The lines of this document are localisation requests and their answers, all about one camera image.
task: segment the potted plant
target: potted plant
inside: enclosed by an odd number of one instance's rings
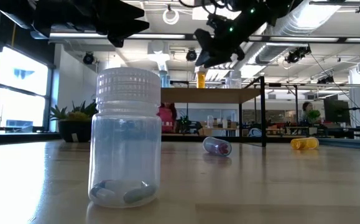
[[[309,134],[316,134],[318,132],[318,128],[313,125],[316,123],[317,119],[321,116],[321,113],[318,110],[310,110],[307,114],[308,122],[312,125],[309,127]]]
[[[97,113],[96,103],[80,106],[72,102],[73,110],[67,112],[67,107],[59,109],[57,105],[51,107],[52,121],[58,121],[58,130],[66,142],[88,142],[91,139],[91,118]]]

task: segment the plastic jar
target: plastic jar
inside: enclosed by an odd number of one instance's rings
[[[240,71],[232,71],[229,77],[225,79],[225,84],[228,88],[242,88],[242,74]]]
[[[232,152],[231,143],[214,137],[205,138],[202,145],[207,152],[216,156],[228,156]]]
[[[196,74],[197,74],[196,87],[197,87],[197,88],[205,88],[206,72],[204,72],[204,71],[199,71],[199,72],[197,72]]]
[[[88,196],[95,204],[126,208],[156,198],[162,121],[159,76],[110,68],[97,79]]]
[[[319,147],[319,140],[314,137],[293,139],[290,145],[294,150],[316,149]]]
[[[212,115],[207,116],[207,128],[213,128],[214,117]]]

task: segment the wooden shelf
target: wooden shelf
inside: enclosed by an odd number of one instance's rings
[[[161,88],[167,103],[244,103],[260,95],[260,89]]]
[[[223,130],[223,131],[237,131],[238,128],[203,128],[205,130]]]

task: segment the ceiling duct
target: ceiling duct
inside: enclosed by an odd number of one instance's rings
[[[264,31],[263,35],[310,35],[317,28],[322,26],[340,8],[340,6],[310,5],[310,1],[311,0],[304,0],[304,2],[297,6],[290,14],[278,19],[274,27],[269,26]],[[243,78],[253,77],[257,72],[265,68],[264,65],[272,63],[287,49],[288,46],[283,45],[275,46],[272,44],[255,43],[247,51],[244,60],[240,61],[235,69],[240,69],[242,71]]]

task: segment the box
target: box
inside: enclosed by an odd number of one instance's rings
[[[242,130],[242,137],[247,137],[249,135],[249,130],[248,129],[243,129]]]
[[[231,122],[230,128],[237,128],[236,122]]]

